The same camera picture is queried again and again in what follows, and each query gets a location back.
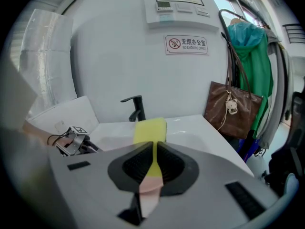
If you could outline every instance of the black object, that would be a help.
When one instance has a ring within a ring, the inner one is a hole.
[[[239,68],[236,67],[236,59],[235,59],[235,56],[233,54],[233,51],[231,50],[231,46],[232,45],[232,42],[231,42],[231,39],[230,39],[230,36],[229,36],[229,33],[227,35],[225,35],[223,32],[221,33],[221,36],[227,41],[227,46],[228,46],[228,49],[229,49],[229,53],[231,55],[231,60],[232,60],[232,86],[235,86],[235,87],[240,87],[240,82],[239,82]]]
[[[250,220],[265,211],[265,209],[239,182],[233,182],[226,184],[225,186]]]
[[[138,193],[139,185],[153,162],[153,142],[143,143],[108,166],[108,175],[119,190]]]
[[[174,196],[186,192],[197,180],[197,162],[176,149],[175,144],[158,142],[157,159],[163,184],[160,196]]]
[[[281,149],[271,155],[270,174],[265,177],[265,181],[279,196],[284,194],[285,182],[290,173],[299,180],[300,189],[304,189],[305,89],[302,93],[293,93],[291,109],[291,127],[287,141]]]
[[[79,162],[79,163],[74,163],[74,164],[71,164],[71,165],[67,165],[68,169],[69,170],[76,170],[76,169],[79,169],[79,168],[83,168],[83,167],[86,167],[86,166],[89,166],[90,163],[88,161],[82,161],[82,162]]]
[[[140,196],[138,193],[134,194],[130,208],[122,211],[118,217],[136,226],[139,226],[145,220],[142,217]]]
[[[135,122],[137,117],[138,117],[138,121],[146,120],[145,112],[144,112],[144,108],[143,108],[142,96],[141,95],[137,95],[137,96],[134,96],[134,97],[126,98],[124,100],[121,100],[121,103],[125,103],[125,102],[127,102],[127,101],[129,101],[131,99],[133,99],[135,111],[130,115],[129,121]]]
[[[288,73],[287,73],[287,65],[286,65],[286,60],[284,57],[284,53],[281,47],[280,52],[281,52],[281,57],[283,61],[283,68],[284,68],[284,101],[283,101],[283,108],[282,108],[282,113],[281,113],[281,118],[280,120],[283,119],[284,114],[285,114],[285,108],[286,108],[286,102],[287,102],[287,94],[288,94]]]

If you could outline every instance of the white panel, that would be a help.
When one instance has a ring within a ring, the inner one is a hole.
[[[294,75],[294,92],[301,93],[304,89],[304,76]]]
[[[219,18],[217,13],[211,13],[210,17],[201,16],[196,13],[195,7],[206,8],[208,13],[210,13],[210,11],[213,11],[214,6],[210,6],[211,0],[202,0],[202,2],[204,6],[189,3],[191,5],[191,10],[193,11],[193,13],[181,13],[177,11],[176,7],[176,3],[179,2],[171,1],[171,5],[174,10],[171,13],[165,13],[169,15],[169,18],[164,18],[164,13],[156,12],[156,0],[144,0],[146,21],[150,28],[163,26],[184,26],[218,31]]]
[[[204,3],[222,28],[214,1]],[[74,20],[75,88],[78,96],[88,96],[100,123],[128,121],[133,103],[120,100],[138,94],[143,96],[147,118],[203,114],[211,81],[225,82],[227,47],[222,30],[150,30],[143,0],[78,0],[70,11],[65,15]],[[173,34],[206,38],[210,55],[166,55],[163,37]]]
[[[59,104],[29,122],[44,131],[59,134],[55,125],[60,121],[63,121],[67,127],[70,125],[82,127],[88,133],[99,124],[86,96]]]

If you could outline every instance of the handbag strap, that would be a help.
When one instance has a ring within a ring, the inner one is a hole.
[[[247,84],[247,90],[248,90],[248,93],[249,93],[249,97],[252,98],[252,95],[251,95],[251,92],[250,92],[249,81],[248,81],[247,75],[246,75],[246,73],[245,73],[245,71],[244,71],[243,64],[242,64],[242,62],[240,61],[240,59],[239,59],[239,57],[238,57],[238,55],[237,55],[237,52],[235,51],[235,49],[234,49],[234,47],[233,47],[233,45],[232,45],[231,42],[228,42],[228,48],[229,48],[229,54],[232,53],[232,54],[233,54],[232,57],[235,58],[236,61],[237,61],[237,67],[238,67],[240,73],[242,74],[243,80],[244,80],[244,81],[246,82],[246,84]],[[229,74],[230,74],[230,73],[232,74],[232,61],[230,61],[230,59],[229,59],[229,62],[230,62],[230,63],[228,63],[228,68],[230,67],[230,70],[228,69],[228,71],[229,71]]]
[[[225,84],[227,86],[227,91],[231,92],[231,85],[232,85],[232,58],[231,58],[231,51],[228,51],[228,69],[227,69],[227,77],[225,79]]]

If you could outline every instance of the black faucet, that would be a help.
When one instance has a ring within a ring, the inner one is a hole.
[[[135,122],[135,119],[137,117],[138,117],[138,121],[146,120],[141,95],[126,98],[126,99],[122,100],[121,103],[125,103],[131,99],[133,99],[135,111],[130,115],[129,121]]]

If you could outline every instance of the sink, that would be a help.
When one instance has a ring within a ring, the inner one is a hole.
[[[202,115],[167,118],[166,141],[223,157],[253,175],[231,145]],[[135,122],[103,123],[90,134],[90,140],[103,151],[133,143]]]

